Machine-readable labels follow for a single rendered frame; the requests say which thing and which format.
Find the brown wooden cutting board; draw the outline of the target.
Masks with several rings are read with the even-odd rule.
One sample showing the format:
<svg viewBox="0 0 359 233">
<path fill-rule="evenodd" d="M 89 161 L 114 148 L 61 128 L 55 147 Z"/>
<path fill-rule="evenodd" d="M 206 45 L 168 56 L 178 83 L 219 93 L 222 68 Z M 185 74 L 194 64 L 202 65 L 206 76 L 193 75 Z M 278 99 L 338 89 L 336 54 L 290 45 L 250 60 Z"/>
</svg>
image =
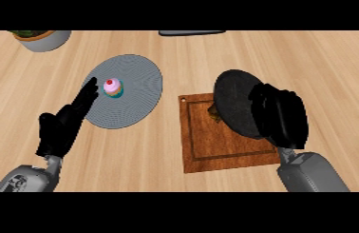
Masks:
<svg viewBox="0 0 359 233">
<path fill-rule="evenodd" d="M 237 134 L 224 122 L 216 123 L 208 112 L 212 105 L 212 93 L 179 97 L 184 172 L 278 164 L 277 147 L 267 139 Z"/>
</svg>

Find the brown sweet potato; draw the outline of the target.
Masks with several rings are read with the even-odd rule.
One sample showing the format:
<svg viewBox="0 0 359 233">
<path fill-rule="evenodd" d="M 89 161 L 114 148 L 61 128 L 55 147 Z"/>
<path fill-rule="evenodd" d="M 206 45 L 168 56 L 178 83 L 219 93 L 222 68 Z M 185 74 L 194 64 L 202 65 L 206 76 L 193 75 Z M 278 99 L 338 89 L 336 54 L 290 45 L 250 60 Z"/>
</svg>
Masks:
<svg viewBox="0 0 359 233">
<path fill-rule="evenodd" d="M 221 118 L 215 103 L 209 107 L 208 112 L 209 112 L 211 118 L 215 120 L 216 123 L 219 123 L 222 121 L 222 118 Z"/>
</svg>

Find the black round pan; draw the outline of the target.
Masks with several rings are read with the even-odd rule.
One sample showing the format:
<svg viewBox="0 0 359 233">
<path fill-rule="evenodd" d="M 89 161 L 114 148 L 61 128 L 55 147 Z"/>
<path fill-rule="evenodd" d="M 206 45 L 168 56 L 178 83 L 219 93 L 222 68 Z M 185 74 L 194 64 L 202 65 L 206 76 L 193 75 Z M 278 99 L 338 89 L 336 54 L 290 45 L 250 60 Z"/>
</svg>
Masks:
<svg viewBox="0 0 359 233">
<path fill-rule="evenodd" d="M 240 69 L 227 70 L 218 77 L 213 88 L 213 102 L 219 116 L 234 132 L 242 136 L 261 139 L 249 99 L 253 88 L 262 80 Z"/>
</svg>

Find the dark grey flat appliance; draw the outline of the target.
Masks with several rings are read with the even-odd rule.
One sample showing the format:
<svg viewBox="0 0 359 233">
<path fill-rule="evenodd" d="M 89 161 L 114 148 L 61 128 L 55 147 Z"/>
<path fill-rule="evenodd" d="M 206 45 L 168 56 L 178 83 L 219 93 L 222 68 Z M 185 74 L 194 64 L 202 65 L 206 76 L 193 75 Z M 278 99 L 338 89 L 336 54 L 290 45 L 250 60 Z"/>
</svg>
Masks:
<svg viewBox="0 0 359 233">
<path fill-rule="evenodd" d="M 225 33 L 225 30 L 160 30 L 162 36 L 193 36 Z"/>
</svg>

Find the round grey placemat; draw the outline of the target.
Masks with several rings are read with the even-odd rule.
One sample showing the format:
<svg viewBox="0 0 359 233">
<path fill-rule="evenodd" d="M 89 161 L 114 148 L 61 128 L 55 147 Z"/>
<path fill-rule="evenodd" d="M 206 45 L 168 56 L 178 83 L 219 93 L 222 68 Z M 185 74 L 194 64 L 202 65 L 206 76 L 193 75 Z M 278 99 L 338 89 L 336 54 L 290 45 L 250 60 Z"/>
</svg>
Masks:
<svg viewBox="0 0 359 233">
<path fill-rule="evenodd" d="M 83 84 L 97 77 L 98 98 L 86 119 L 109 129 L 135 125 L 151 114 L 163 92 L 163 76 L 156 63 L 144 56 L 126 54 L 106 60 L 89 73 Z M 125 84 L 119 98 L 104 93 L 104 84 L 117 78 Z"/>
</svg>

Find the pink frosted cupcake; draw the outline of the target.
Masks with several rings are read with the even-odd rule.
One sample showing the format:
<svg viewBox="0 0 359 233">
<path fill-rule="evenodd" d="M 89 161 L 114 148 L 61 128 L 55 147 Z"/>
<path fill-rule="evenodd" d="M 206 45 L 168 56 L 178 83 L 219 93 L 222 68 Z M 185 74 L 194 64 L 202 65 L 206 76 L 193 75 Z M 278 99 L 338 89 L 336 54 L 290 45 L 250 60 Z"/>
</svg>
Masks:
<svg viewBox="0 0 359 233">
<path fill-rule="evenodd" d="M 125 93 L 125 84 L 119 78 L 112 78 L 103 85 L 104 94 L 110 98 L 120 98 Z"/>
</svg>

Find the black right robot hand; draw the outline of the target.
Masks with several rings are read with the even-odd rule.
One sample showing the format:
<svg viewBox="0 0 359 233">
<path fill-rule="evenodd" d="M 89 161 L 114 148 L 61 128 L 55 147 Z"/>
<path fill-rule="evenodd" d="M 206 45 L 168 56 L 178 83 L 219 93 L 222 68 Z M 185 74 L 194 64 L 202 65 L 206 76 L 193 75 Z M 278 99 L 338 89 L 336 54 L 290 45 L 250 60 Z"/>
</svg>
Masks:
<svg viewBox="0 0 359 233">
<path fill-rule="evenodd" d="M 278 147 L 304 149 L 309 123 L 304 100 L 295 91 L 258 84 L 250 92 L 252 113 L 259 132 Z"/>
</svg>

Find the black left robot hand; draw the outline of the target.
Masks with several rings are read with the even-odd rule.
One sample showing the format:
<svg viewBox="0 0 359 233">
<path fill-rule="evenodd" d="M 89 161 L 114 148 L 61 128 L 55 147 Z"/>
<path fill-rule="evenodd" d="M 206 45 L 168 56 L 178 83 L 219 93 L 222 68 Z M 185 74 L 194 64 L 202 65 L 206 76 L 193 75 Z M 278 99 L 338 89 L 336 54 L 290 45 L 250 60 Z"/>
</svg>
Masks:
<svg viewBox="0 0 359 233">
<path fill-rule="evenodd" d="M 75 98 L 57 114 L 41 115 L 41 146 L 38 155 L 64 158 L 70 152 L 85 117 L 98 97 L 97 77 L 91 79 Z"/>
</svg>

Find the grey plant pot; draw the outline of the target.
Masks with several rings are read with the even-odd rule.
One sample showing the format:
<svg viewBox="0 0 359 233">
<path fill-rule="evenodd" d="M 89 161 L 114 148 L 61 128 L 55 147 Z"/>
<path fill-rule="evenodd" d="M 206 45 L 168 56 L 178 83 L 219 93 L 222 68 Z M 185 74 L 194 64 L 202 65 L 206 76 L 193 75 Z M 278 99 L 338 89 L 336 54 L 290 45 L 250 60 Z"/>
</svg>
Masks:
<svg viewBox="0 0 359 233">
<path fill-rule="evenodd" d="M 70 39 L 70 30 L 49 30 L 36 37 L 14 36 L 26 48 L 35 52 L 48 52 L 57 49 Z"/>
</svg>

